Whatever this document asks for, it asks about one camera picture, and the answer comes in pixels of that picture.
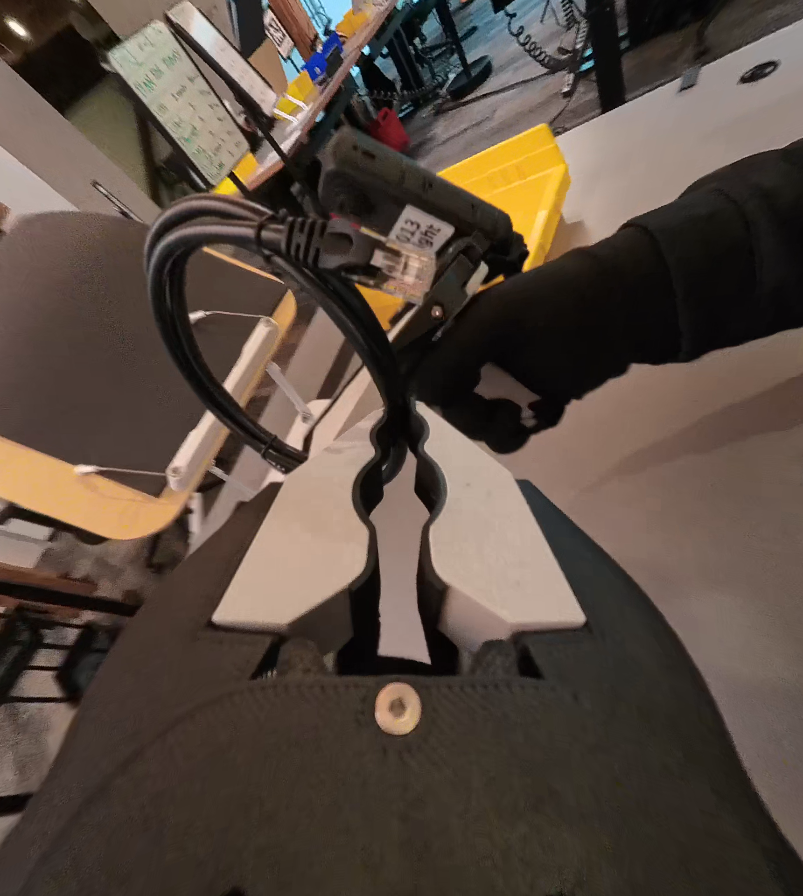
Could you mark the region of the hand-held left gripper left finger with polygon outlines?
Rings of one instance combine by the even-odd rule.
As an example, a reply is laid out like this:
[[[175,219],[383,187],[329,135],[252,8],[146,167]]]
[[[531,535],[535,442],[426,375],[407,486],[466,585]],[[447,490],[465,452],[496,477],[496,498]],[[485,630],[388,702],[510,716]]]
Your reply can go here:
[[[371,520],[384,498],[384,412],[373,411],[288,474],[211,622],[251,633],[354,633],[373,577]]]

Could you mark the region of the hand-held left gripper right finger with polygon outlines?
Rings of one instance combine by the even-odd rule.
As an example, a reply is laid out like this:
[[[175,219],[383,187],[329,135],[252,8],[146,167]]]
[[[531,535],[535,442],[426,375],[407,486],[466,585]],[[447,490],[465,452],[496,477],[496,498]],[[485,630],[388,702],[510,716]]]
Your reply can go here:
[[[515,477],[426,406],[413,409],[415,492],[428,510],[418,611],[428,643],[475,653],[587,618]]]

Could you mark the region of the yellow plastic bin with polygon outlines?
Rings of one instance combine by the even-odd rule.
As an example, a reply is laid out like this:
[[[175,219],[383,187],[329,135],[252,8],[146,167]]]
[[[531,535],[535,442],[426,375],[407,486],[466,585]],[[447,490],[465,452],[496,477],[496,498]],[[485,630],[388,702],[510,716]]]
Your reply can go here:
[[[522,271],[542,264],[562,217],[571,184],[568,166],[550,126],[536,126],[439,172],[450,183],[508,214],[529,250]],[[418,208],[392,221],[396,242],[438,253],[452,235],[451,225]],[[403,316],[402,301],[370,287],[360,291],[381,325],[390,330]]]

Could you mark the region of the person's right forearm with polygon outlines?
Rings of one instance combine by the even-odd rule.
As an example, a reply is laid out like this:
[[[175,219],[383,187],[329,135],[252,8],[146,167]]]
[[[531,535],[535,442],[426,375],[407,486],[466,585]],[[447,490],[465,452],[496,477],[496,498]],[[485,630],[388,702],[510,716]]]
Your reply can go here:
[[[654,310],[642,361],[693,361],[803,327],[803,138],[720,168],[632,218]]]

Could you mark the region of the person's right hand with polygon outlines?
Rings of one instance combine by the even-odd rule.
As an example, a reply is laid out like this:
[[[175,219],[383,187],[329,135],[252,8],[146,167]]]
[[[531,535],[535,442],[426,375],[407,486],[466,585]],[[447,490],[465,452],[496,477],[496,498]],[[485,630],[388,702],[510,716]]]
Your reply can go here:
[[[419,364],[415,395],[513,454],[632,364],[677,356],[673,299],[656,242],[625,227],[486,290]]]

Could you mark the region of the small blue bin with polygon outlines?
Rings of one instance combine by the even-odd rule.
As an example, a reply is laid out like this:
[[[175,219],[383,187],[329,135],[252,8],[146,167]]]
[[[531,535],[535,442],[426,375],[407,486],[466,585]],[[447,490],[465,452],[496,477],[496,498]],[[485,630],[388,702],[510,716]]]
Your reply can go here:
[[[344,49],[340,34],[331,31],[322,42],[321,48],[309,57],[304,71],[313,83],[319,84],[331,78],[340,69],[343,58]]]

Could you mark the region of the whiteboard with green writing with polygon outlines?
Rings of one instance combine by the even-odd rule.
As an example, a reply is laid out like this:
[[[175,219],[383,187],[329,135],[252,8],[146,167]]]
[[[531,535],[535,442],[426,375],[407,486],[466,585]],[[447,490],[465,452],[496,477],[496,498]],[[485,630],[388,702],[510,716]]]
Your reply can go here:
[[[228,107],[161,20],[135,31],[105,60],[203,190],[218,187],[248,154]]]

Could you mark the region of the white panel bracket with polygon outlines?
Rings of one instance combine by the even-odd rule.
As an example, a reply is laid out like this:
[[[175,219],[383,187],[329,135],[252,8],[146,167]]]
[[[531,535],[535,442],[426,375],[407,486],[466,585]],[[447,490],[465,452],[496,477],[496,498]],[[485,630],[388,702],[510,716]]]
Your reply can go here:
[[[200,385],[200,399],[205,410],[166,469],[168,488],[175,493],[188,493],[198,486],[228,438],[228,426],[212,411],[217,406],[218,396],[227,394],[240,410],[244,410],[253,388],[258,385],[262,372],[272,359],[282,335],[280,325],[275,318],[264,315],[257,315],[255,320],[237,360],[223,381],[216,382],[215,386],[206,385],[201,380],[201,376],[208,371],[206,366],[193,360],[185,345],[178,343],[176,346],[179,370],[188,384]]]

